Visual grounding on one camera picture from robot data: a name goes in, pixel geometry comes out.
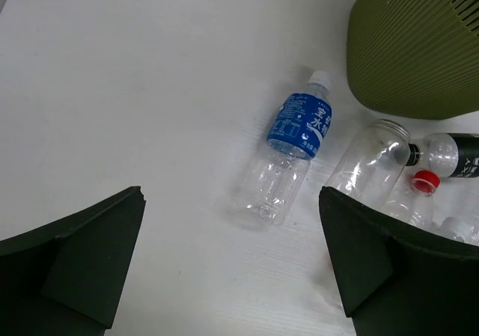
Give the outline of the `clear white cap bottle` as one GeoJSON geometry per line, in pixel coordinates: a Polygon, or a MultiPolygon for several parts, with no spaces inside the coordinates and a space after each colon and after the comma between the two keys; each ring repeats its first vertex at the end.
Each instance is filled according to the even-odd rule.
{"type": "Polygon", "coordinates": [[[478,218],[447,217],[439,225],[437,233],[453,241],[478,246],[478,218]]]}

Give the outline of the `black label plastic bottle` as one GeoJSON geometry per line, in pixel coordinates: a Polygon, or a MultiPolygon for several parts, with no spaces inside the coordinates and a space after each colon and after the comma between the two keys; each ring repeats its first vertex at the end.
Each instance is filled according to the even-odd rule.
{"type": "Polygon", "coordinates": [[[433,133],[413,140],[406,166],[430,170],[441,178],[476,178],[478,134],[433,133]]]}

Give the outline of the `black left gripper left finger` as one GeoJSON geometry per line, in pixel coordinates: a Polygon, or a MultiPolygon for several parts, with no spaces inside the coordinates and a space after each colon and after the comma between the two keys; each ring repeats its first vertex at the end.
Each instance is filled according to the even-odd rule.
{"type": "Polygon", "coordinates": [[[104,335],[146,201],[138,186],[1,241],[2,335],[104,335]]]}

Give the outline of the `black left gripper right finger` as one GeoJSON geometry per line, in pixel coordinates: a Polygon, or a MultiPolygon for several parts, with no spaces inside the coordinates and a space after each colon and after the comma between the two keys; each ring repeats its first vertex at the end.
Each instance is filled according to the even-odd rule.
{"type": "Polygon", "coordinates": [[[478,247],[421,230],[332,188],[319,212],[357,335],[477,335],[478,247]]]}

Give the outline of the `blue label plastic bottle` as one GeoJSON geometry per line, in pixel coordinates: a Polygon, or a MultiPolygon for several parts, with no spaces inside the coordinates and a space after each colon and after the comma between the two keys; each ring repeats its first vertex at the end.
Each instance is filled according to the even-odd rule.
{"type": "Polygon", "coordinates": [[[246,176],[228,201],[228,217],[247,230],[281,224],[330,129],[332,77],[313,72],[282,104],[246,176]]]}

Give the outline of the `clear wide bottle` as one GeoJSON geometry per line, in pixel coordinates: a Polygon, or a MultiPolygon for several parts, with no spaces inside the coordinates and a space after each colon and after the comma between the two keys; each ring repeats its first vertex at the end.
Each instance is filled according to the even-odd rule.
{"type": "Polygon", "coordinates": [[[381,207],[409,158],[409,131],[387,119],[360,130],[326,185],[371,208],[381,207]]]}

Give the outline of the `red cap plastic bottle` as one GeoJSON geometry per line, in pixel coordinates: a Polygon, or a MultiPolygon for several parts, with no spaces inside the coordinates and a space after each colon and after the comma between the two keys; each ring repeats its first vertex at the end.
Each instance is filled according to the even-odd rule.
{"type": "Polygon", "coordinates": [[[440,186],[439,176],[430,170],[417,171],[399,180],[382,208],[382,213],[422,230],[433,221],[433,195],[440,186]]]}

